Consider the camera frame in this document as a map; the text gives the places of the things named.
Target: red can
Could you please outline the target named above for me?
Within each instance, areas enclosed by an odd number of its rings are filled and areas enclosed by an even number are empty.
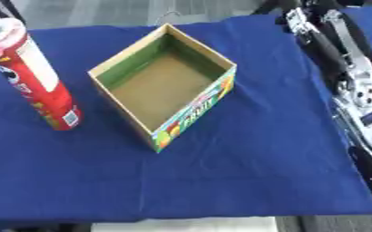
[[[81,112],[21,21],[0,19],[0,72],[55,130],[66,131]]]

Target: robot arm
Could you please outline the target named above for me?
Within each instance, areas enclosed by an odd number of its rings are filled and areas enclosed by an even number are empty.
[[[320,69],[333,95],[333,118],[372,191],[372,49],[333,0],[280,0],[282,23]]]

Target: fruit box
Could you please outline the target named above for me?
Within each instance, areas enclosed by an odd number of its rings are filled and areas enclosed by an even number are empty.
[[[89,74],[157,152],[229,92],[237,65],[165,24]]]

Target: table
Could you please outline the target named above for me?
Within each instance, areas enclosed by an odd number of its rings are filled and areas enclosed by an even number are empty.
[[[372,7],[349,13],[372,43]],[[75,130],[50,130],[0,75],[0,226],[372,214],[317,70],[274,18],[180,26],[239,68],[235,90],[161,154],[86,73],[153,28],[32,31],[85,118]]]

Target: can lid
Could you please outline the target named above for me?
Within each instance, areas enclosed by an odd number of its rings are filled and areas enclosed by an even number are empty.
[[[18,43],[25,35],[24,24],[15,18],[0,19],[0,56],[4,49]]]

